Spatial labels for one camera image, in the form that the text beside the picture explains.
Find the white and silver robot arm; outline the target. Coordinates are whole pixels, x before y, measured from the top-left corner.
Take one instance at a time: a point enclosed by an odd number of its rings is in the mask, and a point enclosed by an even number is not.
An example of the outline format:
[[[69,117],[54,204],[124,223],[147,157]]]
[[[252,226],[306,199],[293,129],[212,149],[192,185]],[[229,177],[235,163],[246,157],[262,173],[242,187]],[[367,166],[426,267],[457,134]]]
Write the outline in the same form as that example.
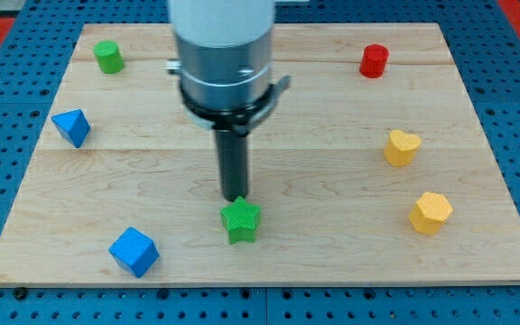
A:
[[[247,124],[273,95],[273,0],[170,0],[183,105],[196,125]]]

